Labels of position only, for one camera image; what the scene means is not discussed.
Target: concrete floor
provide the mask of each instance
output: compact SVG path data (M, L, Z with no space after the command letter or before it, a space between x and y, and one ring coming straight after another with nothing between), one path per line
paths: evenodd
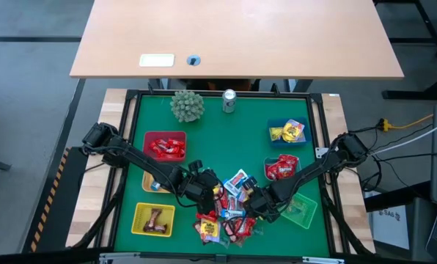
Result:
M423 4L437 28L437 6ZM92 0L0 0L0 35L81 35ZM426 37L427 30L414 7L379 4L377 7L390 37ZM56 137L76 86L69 77L78 43L0 43L0 160L12 164L0 172L0 254L19 250L30 210L37 197ZM394 51L405 79L402 81L315 81L310 92L339 93L349 129L371 126L379 118L402 125L430 114L433 102L384 100L385 89L422 90L437 80L436 49L431 45L396 45ZM269 89L273 81L263 82ZM107 88L145 89L144 79L88 80L68 145L80 145L98 119ZM379 144L415 130L379 135ZM370 145L373 132L361 134ZM430 152L430 137L381 157ZM408 184L430 177L430 159L393 162ZM359 167L362 177L375 171L373 162ZM381 188L403 187L388 167L383 167Z

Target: yellow basket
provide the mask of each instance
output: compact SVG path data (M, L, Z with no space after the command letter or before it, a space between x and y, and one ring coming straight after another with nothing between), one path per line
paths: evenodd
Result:
M158 191L152 190L152 187L150 187L152 183L153 183L153 176L148 172L144 172L144 178L142 179L142 188L144 189L144 191L154 192L159 194L169 194L169 191L165 190L164 188L159 188Z
M162 209L158 216L156 224L167 224L166 233L145 232L144 225L150 220L152 209ZM131 232L137 235L154 235L169 238L173 232L173 220L175 220L175 207L173 205L157 205L144 202L138 202L136 213L133 216Z

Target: green succulent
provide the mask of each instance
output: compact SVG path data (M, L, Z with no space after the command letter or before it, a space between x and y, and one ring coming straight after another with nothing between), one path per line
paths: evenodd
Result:
M172 106L172 112L180 122L194 121L204 113L202 96L191 91L175 92L175 96L172 97L172 102L169 105Z

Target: yellow cable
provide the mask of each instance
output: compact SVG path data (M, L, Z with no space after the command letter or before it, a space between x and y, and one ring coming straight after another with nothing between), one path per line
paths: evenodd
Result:
M433 117L433 114L429 114L428 116L423 117L423 118L417 120L416 122L412 122L412 123L409 124L409 125L404 125L404 126L400 126L400 127L397 127L397 126L394 126L394 125L389 124L389 123L388 123L388 120L386 121L386 124L387 124L387 127L388 127L388 128L393 128L393 129L404 129L404 128L409 128L409 127L411 127L411 126L413 126L413 125L417 125L417 124L419 124L420 122L425 121L425 120L428 120L429 118L432 118L432 117Z

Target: plastic container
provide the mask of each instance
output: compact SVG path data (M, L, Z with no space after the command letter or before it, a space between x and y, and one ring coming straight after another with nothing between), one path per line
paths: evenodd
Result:
M149 148L151 142L156 139L176 139L184 142L184 156L182 158L158 158L157 154ZM160 162L183 162L186 159L186 133L184 131L148 131L144 135L144 153Z
M158 216L156 224L167 224L166 233L145 232L144 225L150 220L152 209L162 209ZM175 220L175 207L173 205L157 205L144 202L138 202L136 212L133 216L131 232L137 235L153 235L169 238L173 233L173 221Z
M158 194L169 194L169 191L165 190L164 188L159 188L158 191L153 190L151 187L152 183L153 176L148 172L144 172L144 178L142 179L142 188L144 189L144 191L154 192Z
M268 170L268 167L270 165L275 164L277 161L279 161L278 158L265 158L264 159L264 176L266 179L268 179L270 181L274 181L274 180L269 179L265 172ZM301 171L301 165L300 165L300 159L298 159L297 168L296 168L295 172L300 172L300 171Z
M285 123L287 123L288 120L295 120L301 124L303 124L304 127L304 136L305 141L303 142L286 142L284 139L279 139L276 141L271 140L271 135L269 134L269 128L283 128ZM268 128L266 131L266 135L268 135L269 142L271 143L272 147L297 147L305 145L306 143L310 142L312 140L312 134L310 132L309 123L304 117L294 117L294 118L281 118L281 119L275 119L275 120L268 120Z
M312 199L297 193L293 196L292 202L290 202L287 210L282 213L282 216L304 229L309 229L317 206L318 204Z

